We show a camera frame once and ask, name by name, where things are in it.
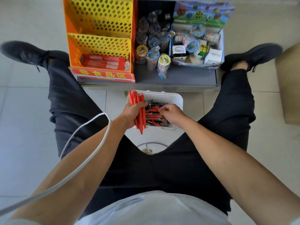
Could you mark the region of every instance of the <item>person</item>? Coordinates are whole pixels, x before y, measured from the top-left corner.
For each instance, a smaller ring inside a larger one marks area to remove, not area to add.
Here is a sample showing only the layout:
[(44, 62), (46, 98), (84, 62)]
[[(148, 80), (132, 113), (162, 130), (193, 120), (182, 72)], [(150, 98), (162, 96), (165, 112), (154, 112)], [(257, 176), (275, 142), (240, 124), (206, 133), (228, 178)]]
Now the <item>person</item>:
[[(68, 54), (44, 51), (21, 41), (1, 45), (13, 60), (47, 69), (50, 121), (58, 155), (72, 133), (102, 111), (69, 71)], [(95, 157), (61, 188), (23, 206), (7, 224), (229, 224), (233, 198), (257, 224), (300, 224), (300, 198), (246, 153), (254, 100), (247, 72), (282, 52), (267, 43), (225, 57), (220, 93), (198, 122), (174, 104), (160, 108), (164, 119), (185, 133), (154, 155), (140, 151), (124, 134), (141, 102), (127, 104), (111, 122)], [(82, 127), (63, 159), (33, 195), (54, 186), (99, 145), (107, 129), (103, 115)]]

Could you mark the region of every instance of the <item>tiled floor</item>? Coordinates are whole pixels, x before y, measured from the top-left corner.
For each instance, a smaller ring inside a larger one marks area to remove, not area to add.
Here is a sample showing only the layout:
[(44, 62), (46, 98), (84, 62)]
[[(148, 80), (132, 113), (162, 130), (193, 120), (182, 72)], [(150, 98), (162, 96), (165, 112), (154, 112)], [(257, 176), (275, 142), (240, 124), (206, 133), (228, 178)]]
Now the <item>tiled floor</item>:
[[(245, 51), (263, 42), (277, 42), (285, 49), (295, 44), (300, 33), (299, 8), (239, 4), (224, 28), (225, 52)], [(61, 0), (1, 0), (0, 15), (0, 42), (21, 39), (43, 49), (67, 51)], [(54, 125), (49, 122), (49, 78), (40, 69), (41, 73), (0, 55), (0, 208), (31, 194), (58, 162)], [(284, 123), (274, 62), (259, 66), (248, 77), (257, 116), (251, 124), (248, 152), (300, 195), (300, 127)], [(87, 93), (111, 118), (127, 102), (123, 92)], [(212, 108), (218, 92), (181, 95), (185, 113), (198, 120)], [(126, 135), (136, 145), (153, 141), (169, 145), (182, 133), (180, 129), (147, 129), (140, 136), (130, 129)], [(7, 217), (0, 217), (0, 223)], [(253, 224), (234, 202), (230, 221)]]

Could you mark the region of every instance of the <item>forearm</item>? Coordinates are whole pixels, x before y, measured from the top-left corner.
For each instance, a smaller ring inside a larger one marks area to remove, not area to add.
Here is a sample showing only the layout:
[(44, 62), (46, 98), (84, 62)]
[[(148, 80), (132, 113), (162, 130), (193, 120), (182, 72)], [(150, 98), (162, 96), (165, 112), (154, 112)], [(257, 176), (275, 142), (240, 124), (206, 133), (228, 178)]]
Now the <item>forearm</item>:
[[(54, 186), (84, 162), (100, 144), (106, 129), (107, 127), (88, 138), (64, 157), (33, 195)], [(41, 224), (75, 223), (107, 173), (125, 131), (126, 127), (121, 117), (112, 121), (102, 148), (75, 177), (54, 193), (20, 208), (13, 218), (27, 218)]]
[(252, 156), (192, 119), (186, 118), (182, 128), (218, 180), (257, 224), (289, 224), (300, 216), (299, 197)]

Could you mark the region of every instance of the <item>white cable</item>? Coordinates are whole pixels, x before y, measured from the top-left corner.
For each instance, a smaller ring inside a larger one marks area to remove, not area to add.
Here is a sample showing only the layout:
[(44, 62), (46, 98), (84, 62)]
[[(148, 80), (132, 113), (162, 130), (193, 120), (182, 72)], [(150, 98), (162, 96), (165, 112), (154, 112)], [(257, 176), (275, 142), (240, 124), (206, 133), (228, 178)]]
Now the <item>white cable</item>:
[(103, 136), (103, 139), (101, 141), (101, 143), (99, 144), (99, 146), (95, 149), (95, 151), (93, 151), (92, 154), (90, 154), (90, 156), (82, 163), (80, 164), (80, 166), (78, 166), (71, 174), (69, 174), (67, 177), (65, 177), (63, 180), (61, 180), (59, 183), (57, 183), (56, 185), (50, 187), (49, 189), (46, 189), (45, 191), (43, 191), (42, 193), (36, 195), (36, 196), (33, 196), (33, 197), (29, 197), (25, 200), (22, 200), (16, 204), (13, 204), (7, 208), (4, 208), (2, 210), (0, 210), (0, 216), (3, 216), (13, 210), (16, 210), (17, 208), (20, 208), (26, 204), (29, 204), (37, 199), (40, 199), (42, 197), (45, 197), (51, 193), (53, 193), (54, 191), (56, 191), (57, 189), (59, 189), (61, 186), (63, 186), (66, 182), (68, 182), (71, 178), (73, 178), (97, 153), (98, 151), (100, 150), (100, 148), (103, 146), (104, 142), (106, 141), (106, 138), (107, 138), (107, 135), (108, 135), (108, 132), (110, 130), (110, 124), (111, 124), (111, 120), (109, 118), (109, 116), (107, 115), (107, 113), (101, 113), (101, 114), (98, 114), (96, 115), (94, 118), (92, 118), (90, 121), (86, 122), (85, 124), (81, 125), (78, 129), (76, 129), (76, 131), (72, 134), (72, 136), (70, 137), (70, 139), (68, 140), (68, 142), (66, 143), (64, 149), (62, 150), (62, 154), (60, 156), (60, 159), (62, 159), (62, 155), (63, 153), (65, 152), (68, 144), (70, 143), (71, 139), (73, 138), (73, 136), (75, 135), (75, 133), (83, 126), (87, 125), (88, 123), (90, 123), (91, 121), (95, 120), (96, 118), (98, 118), (99, 116), (101, 115), (106, 115), (107, 116), (107, 119), (108, 119), (108, 126), (107, 126), (107, 130)]

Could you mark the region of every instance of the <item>yellow lid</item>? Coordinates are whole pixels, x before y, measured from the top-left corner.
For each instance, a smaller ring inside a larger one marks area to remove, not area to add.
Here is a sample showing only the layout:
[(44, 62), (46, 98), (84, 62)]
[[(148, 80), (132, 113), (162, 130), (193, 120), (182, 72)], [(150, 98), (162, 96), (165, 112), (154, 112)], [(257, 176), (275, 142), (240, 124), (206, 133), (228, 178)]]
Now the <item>yellow lid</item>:
[(137, 55), (138, 55), (138, 56), (144, 57), (144, 56), (147, 55), (147, 53), (148, 53), (148, 48), (147, 48), (146, 46), (144, 46), (144, 45), (139, 45), (139, 46), (137, 47)]
[(161, 55), (159, 57), (158, 61), (159, 61), (159, 63), (161, 65), (164, 65), (164, 66), (166, 66), (166, 65), (168, 65), (168, 64), (171, 63), (171, 59), (170, 59), (170, 57), (168, 55)]

